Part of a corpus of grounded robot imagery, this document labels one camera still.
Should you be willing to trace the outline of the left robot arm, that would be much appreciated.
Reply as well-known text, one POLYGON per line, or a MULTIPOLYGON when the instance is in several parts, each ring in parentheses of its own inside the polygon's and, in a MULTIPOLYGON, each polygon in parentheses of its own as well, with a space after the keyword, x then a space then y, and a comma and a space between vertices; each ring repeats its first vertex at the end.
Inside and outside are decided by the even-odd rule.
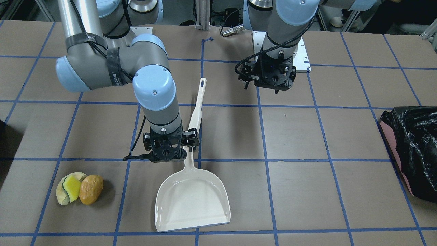
POLYGON ((239 61, 234 70, 248 87, 289 90, 296 77, 294 57, 303 34, 311 27, 319 6, 364 11, 374 0, 246 0, 246 29, 265 32, 259 52, 239 61))

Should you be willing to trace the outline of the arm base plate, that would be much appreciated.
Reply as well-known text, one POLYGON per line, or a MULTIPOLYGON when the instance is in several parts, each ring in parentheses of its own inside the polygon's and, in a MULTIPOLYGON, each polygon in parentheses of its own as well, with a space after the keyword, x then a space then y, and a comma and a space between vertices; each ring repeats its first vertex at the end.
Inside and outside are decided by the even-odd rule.
MULTIPOLYGON (((265 35, 266 32, 252 31, 254 53, 261 51, 265 35)), ((296 67, 296 72, 298 73, 309 73, 312 71, 303 37, 301 37, 301 40, 297 45, 296 51, 293 54, 293 66, 296 67)))
POLYGON ((128 32, 126 37, 129 37, 131 39, 134 39, 135 37, 141 35, 141 34, 152 34, 153 28, 152 27, 130 27, 130 31, 128 32))

